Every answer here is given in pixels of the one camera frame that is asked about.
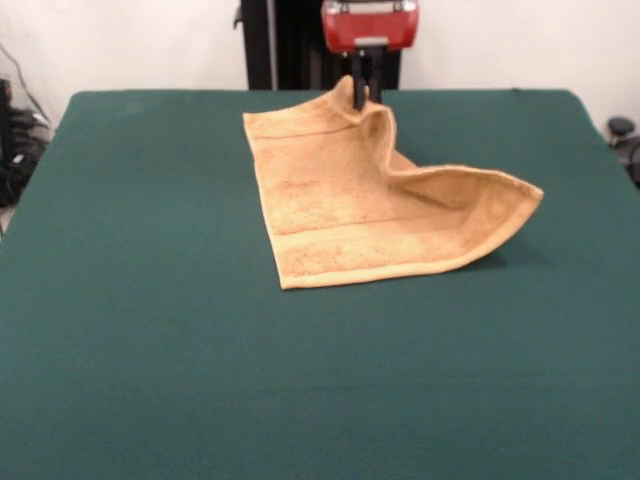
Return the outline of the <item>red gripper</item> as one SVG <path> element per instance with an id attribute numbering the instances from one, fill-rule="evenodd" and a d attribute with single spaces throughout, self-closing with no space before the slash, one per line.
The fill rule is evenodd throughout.
<path id="1" fill-rule="evenodd" d="M 369 99 L 382 103 L 384 50 L 413 45 L 419 21 L 418 2 L 323 2 L 321 20 L 327 48 L 332 53 L 352 53 L 353 108 L 366 103 L 363 59 L 368 52 Z"/>

